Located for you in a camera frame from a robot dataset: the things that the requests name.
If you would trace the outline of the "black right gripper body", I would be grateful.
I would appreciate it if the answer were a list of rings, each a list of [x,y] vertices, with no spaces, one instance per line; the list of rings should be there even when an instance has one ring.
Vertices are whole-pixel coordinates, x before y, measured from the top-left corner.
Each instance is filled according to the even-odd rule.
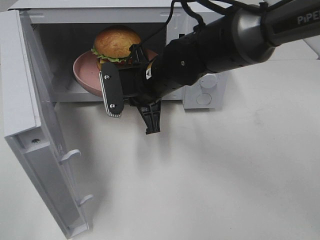
[[[144,64],[136,77],[138,105],[157,102],[162,97],[192,86],[210,71],[201,60],[197,34],[190,33],[172,40],[150,63]]]

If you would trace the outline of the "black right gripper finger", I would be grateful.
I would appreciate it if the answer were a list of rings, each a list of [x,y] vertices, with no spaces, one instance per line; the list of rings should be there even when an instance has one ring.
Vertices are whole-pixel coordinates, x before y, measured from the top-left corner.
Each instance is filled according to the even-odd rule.
[[[159,133],[161,131],[160,119],[162,101],[158,100],[152,103],[141,103],[137,99],[134,101],[134,104],[146,125],[145,134]]]
[[[144,48],[139,44],[133,44],[130,48],[129,65],[140,65],[146,62],[146,54]]]

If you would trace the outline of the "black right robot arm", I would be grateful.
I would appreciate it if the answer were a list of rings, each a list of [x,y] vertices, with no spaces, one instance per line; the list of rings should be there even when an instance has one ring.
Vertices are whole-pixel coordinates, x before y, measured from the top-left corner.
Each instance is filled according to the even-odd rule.
[[[184,11],[198,24],[191,33],[170,41],[140,69],[138,93],[130,101],[139,110],[147,134],[160,131],[162,97],[207,74],[263,63],[276,47],[320,33],[317,0],[282,0],[273,5],[231,0],[228,8],[208,0],[201,4],[222,17],[206,24],[186,0],[181,1]]]

